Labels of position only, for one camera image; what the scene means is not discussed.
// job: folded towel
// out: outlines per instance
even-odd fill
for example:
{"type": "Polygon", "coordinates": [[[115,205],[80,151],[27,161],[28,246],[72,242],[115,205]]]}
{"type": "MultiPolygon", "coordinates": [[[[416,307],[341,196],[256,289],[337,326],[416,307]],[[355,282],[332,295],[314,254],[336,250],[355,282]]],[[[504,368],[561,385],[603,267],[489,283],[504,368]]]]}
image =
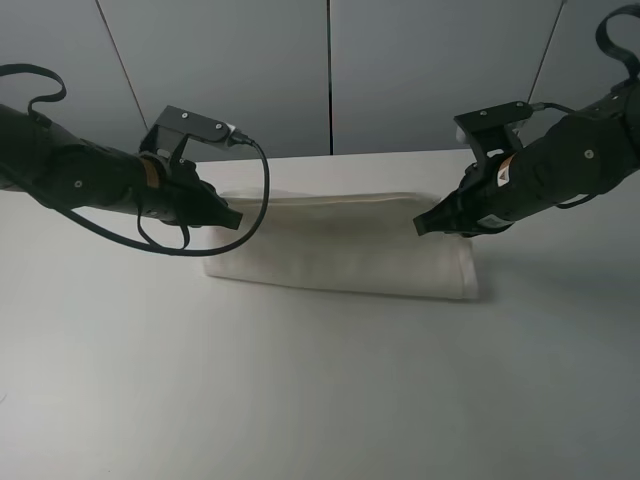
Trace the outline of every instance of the folded towel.
{"type": "MultiPolygon", "coordinates": [[[[211,228],[212,247],[239,238],[260,209],[255,191],[222,194],[239,231],[211,228]]],[[[418,237],[413,218],[436,205],[416,193],[305,196],[272,192],[267,216],[240,248],[204,260],[205,272],[288,287],[452,299],[477,298],[471,242],[418,237]]]]}

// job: black strap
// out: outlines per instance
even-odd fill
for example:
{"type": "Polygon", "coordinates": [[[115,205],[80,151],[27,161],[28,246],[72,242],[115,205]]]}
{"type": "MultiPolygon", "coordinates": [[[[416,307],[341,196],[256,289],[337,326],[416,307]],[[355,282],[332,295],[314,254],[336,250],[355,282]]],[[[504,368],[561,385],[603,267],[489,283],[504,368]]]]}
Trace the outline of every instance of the black strap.
{"type": "Polygon", "coordinates": [[[607,15],[596,30],[596,43],[602,53],[624,63],[624,66],[629,72],[629,80],[635,82],[640,74],[640,61],[632,52],[626,48],[619,47],[611,41],[609,34],[607,33],[607,22],[610,18],[617,17],[618,15],[631,15],[632,17],[640,18],[640,5],[625,5],[617,10],[614,10],[607,15]]]}
{"type": "Polygon", "coordinates": [[[60,91],[58,93],[52,93],[51,95],[40,95],[32,99],[29,102],[29,106],[27,107],[27,112],[29,116],[33,118],[36,122],[40,123],[45,127],[49,127],[51,125],[51,120],[42,115],[41,113],[36,112],[33,109],[33,104],[38,102],[59,102],[64,97],[67,96],[67,87],[64,86],[64,82],[62,78],[51,70],[43,67],[38,67],[37,65],[31,65],[30,63],[10,63],[8,65],[0,65],[0,77],[4,77],[7,75],[15,75],[18,73],[32,73],[34,75],[41,75],[43,77],[50,78],[55,80],[60,84],[60,91]]]}

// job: gray wall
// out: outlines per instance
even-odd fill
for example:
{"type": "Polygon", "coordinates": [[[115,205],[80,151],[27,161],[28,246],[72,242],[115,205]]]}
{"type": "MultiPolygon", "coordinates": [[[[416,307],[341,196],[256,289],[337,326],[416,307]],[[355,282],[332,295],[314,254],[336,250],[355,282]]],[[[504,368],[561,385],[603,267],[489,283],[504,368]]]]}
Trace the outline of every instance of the gray wall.
{"type": "MultiPolygon", "coordinates": [[[[600,51],[595,32],[608,13],[628,3],[630,0],[581,0],[563,6],[532,101],[583,108],[627,77],[621,63],[600,51]]],[[[640,55],[640,20],[616,17],[609,21],[608,32],[614,42],[640,55]]],[[[554,111],[536,114],[522,130],[522,139],[529,142],[544,135],[561,116],[554,111]]]]}
{"type": "Polygon", "coordinates": [[[453,117],[526,100],[560,0],[332,0],[336,153],[460,148],[453,117]]]}
{"type": "MultiPolygon", "coordinates": [[[[35,63],[58,73],[68,96],[37,110],[75,135],[137,151],[144,124],[107,29],[87,0],[3,0],[0,64],[35,63]]],[[[28,101],[58,90],[34,75],[0,79],[0,103],[26,111],[28,101]]]]}
{"type": "Polygon", "coordinates": [[[169,104],[238,126],[270,156],[329,154],[325,0],[100,4],[148,125],[169,104]]]}

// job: table surface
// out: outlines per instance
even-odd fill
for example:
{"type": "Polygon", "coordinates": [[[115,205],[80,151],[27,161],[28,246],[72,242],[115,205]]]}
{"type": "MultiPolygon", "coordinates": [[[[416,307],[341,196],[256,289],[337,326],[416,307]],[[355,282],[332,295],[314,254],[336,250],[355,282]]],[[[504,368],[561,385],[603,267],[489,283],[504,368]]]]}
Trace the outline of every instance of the table surface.
{"type": "MultiPolygon", "coordinates": [[[[278,159],[273,188],[444,195],[471,161],[278,159]]],[[[209,278],[0,192],[0,477],[637,478],[639,186],[474,239],[479,302],[209,278]]]]}

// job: panel seam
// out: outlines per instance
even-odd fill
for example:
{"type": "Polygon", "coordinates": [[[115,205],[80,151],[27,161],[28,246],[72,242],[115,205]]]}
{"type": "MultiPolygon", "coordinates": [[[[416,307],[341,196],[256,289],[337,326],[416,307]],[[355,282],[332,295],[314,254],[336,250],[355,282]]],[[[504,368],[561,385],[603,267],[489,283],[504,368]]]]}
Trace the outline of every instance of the panel seam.
{"type": "Polygon", "coordinates": [[[540,63],[538,64],[536,75],[533,78],[533,84],[531,85],[529,96],[527,97],[527,103],[531,103],[531,99],[533,98],[533,93],[535,92],[536,86],[538,85],[538,80],[540,79],[540,74],[542,73],[542,67],[544,66],[545,60],[547,59],[547,53],[549,52],[549,47],[551,46],[551,42],[553,41],[553,36],[555,35],[556,28],[558,27],[558,22],[560,21],[560,15],[562,15],[562,11],[564,10],[564,7],[566,4],[567,4],[567,0],[562,0],[562,2],[560,3],[560,8],[558,8],[558,13],[556,13],[556,18],[553,21],[553,26],[551,27],[551,33],[549,33],[549,38],[547,39],[547,44],[545,45],[544,51],[542,52],[542,58],[540,59],[540,63]]]}
{"type": "Polygon", "coordinates": [[[327,82],[329,94],[329,155],[333,155],[333,73],[331,70],[331,0],[327,0],[327,82]]]}
{"type": "Polygon", "coordinates": [[[120,55],[120,51],[118,50],[118,46],[116,45],[116,41],[113,38],[113,34],[111,33],[111,28],[109,28],[109,24],[107,23],[107,17],[105,16],[102,6],[100,5],[100,0],[95,0],[96,7],[98,8],[98,12],[100,13],[100,17],[102,18],[102,23],[104,23],[105,28],[107,29],[107,34],[109,35],[109,39],[111,40],[111,44],[113,45],[114,50],[116,51],[116,56],[118,57],[118,61],[120,62],[120,67],[122,68],[122,72],[124,73],[124,77],[127,79],[127,84],[129,85],[129,90],[131,91],[131,95],[133,96],[133,101],[136,103],[136,107],[138,108],[138,113],[140,114],[140,118],[142,119],[142,123],[144,124],[144,128],[149,131],[149,126],[147,125],[147,121],[144,118],[144,114],[142,113],[142,107],[140,107],[140,102],[138,101],[138,96],[136,95],[135,90],[133,89],[133,84],[131,83],[131,78],[129,78],[129,73],[124,66],[124,62],[122,61],[122,56],[120,55]]]}

